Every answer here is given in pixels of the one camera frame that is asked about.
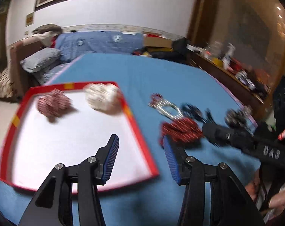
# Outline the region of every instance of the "metal ring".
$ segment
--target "metal ring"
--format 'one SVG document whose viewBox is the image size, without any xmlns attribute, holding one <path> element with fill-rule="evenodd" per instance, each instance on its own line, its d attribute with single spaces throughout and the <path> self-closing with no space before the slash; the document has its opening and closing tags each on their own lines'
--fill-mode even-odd
<svg viewBox="0 0 285 226">
<path fill-rule="evenodd" d="M 166 107 L 166 106 L 172 107 L 173 109 L 175 109 L 178 112 L 178 114 L 172 115 L 170 112 L 163 109 L 163 107 Z M 179 109 L 175 104 L 173 104 L 173 103 L 171 103 L 165 99 L 157 102 L 154 105 L 154 108 L 157 109 L 161 115 L 164 115 L 171 120 L 179 120 L 179 119 L 183 118 L 183 113 L 182 113 L 181 109 Z"/>
</svg>

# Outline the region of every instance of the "white wall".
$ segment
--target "white wall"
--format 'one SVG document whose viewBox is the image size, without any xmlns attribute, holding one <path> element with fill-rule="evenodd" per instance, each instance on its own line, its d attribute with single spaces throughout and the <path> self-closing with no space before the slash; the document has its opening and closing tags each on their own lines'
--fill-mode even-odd
<svg viewBox="0 0 285 226">
<path fill-rule="evenodd" d="M 85 24 L 122 24 L 158 29 L 186 36 L 195 0 L 68 0 L 34 13 L 34 24 L 25 17 L 35 0 L 12 0 L 6 24 L 6 45 L 25 37 L 38 26 L 62 27 Z"/>
</svg>

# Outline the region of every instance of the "wall sign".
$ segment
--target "wall sign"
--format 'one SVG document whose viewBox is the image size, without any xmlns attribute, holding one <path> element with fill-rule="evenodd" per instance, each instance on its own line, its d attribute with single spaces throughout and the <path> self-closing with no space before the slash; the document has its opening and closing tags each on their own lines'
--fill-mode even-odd
<svg viewBox="0 0 285 226">
<path fill-rule="evenodd" d="M 26 16 L 25 26 L 32 25 L 34 23 L 34 13 L 30 13 Z"/>
</svg>

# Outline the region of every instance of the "yellow tape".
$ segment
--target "yellow tape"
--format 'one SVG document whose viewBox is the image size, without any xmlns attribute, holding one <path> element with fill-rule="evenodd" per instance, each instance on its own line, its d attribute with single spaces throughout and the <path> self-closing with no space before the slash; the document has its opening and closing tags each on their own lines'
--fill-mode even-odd
<svg viewBox="0 0 285 226">
<path fill-rule="evenodd" d="M 15 126 L 15 127 L 18 127 L 19 124 L 20 124 L 20 119 L 18 116 L 15 115 L 14 119 L 12 120 L 12 124 Z"/>
<path fill-rule="evenodd" d="M 68 89 L 74 89 L 74 83 L 73 83 L 73 82 L 71 82 L 71 83 L 65 83 L 65 84 L 64 84 L 64 88 L 65 88 L 66 90 L 68 90 Z"/>
<path fill-rule="evenodd" d="M 130 108 L 128 106 L 124 107 L 124 112 L 126 113 L 126 115 L 128 117 L 132 117 L 133 116 L 132 111 L 130 110 Z"/>
</svg>

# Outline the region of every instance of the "metal screw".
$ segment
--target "metal screw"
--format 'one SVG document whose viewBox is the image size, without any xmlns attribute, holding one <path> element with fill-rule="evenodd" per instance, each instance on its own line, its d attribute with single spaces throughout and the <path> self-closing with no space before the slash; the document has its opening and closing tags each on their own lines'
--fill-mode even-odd
<svg viewBox="0 0 285 226">
<path fill-rule="evenodd" d="M 63 168 L 63 164 L 62 164 L 62 163 L 56 164 L 55 168 L 56 168 L 57 170 L 60 170 L 60 169 Z"/>
<path fill-rule="evenodd" d="M 189 163 L 191 163 L 191 162 L 194 162 L 194 161 L 195 161 L 195 158 L 192 157 L 192 156 L 188 156 L 188 157 L 186 158 L 186 161 L 189 162 Z"/>
<path fill-rule="evenodd" d="M 220 163 L 220 167 L 222 169 L 226 169 L 226 168 L 228 168 L 228 165 L 226 163 Z"/>
<path fill-rule="evenodd" d="M 94 156 L 91 156 L 88 158 L 88 162 L 92 163 L 92 162 L 95 162 L 96 161 L 96 158 Z"/>
</svg>

